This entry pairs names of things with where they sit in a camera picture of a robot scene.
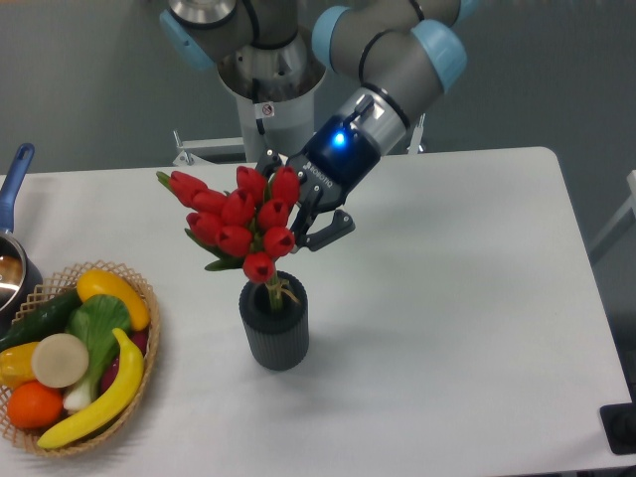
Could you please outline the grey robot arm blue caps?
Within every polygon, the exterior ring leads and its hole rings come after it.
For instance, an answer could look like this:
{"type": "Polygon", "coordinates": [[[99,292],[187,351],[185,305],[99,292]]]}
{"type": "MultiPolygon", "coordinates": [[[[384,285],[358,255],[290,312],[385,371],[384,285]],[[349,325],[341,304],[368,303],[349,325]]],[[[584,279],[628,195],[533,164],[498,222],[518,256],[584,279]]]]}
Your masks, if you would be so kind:
{"type": "Polygon", "coordinates": [[[292,231],[316,250],[353,230],[349,193],[462,74],[453,26],[474,9],[375,1],[331,7],[308,29],[295,1],[172,1],[159,20],[180,57],[235,97],[246,159],[294,169],[292,231]]]}

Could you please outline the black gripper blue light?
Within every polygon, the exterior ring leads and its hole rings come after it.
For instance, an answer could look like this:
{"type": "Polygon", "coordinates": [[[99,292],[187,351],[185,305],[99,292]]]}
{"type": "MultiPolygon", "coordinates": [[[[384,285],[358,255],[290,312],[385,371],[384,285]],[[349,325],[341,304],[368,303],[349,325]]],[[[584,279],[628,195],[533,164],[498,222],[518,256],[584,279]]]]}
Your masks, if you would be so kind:
{"type": "Polygon", "coordinates": [[[296,173],[302,172],[300,202],[319,186],[322,195],[312,212],[305,204],[298,211],[291,225],[295,238],[293,252],[301,248],[317,251],[351,233],[355,228],[353,218],[344,210],[336,209],[345,203],[348,194],[378,164],[381,155],[367,135],[342,115],[332,116],[305,144],[303,149],[289,158],[273,149],[266,149],[254,169],[267,181],[287,165],[296,173]],[[318,214],[332,211],[331,223],[310,233],[309,229],[318,214]]]}

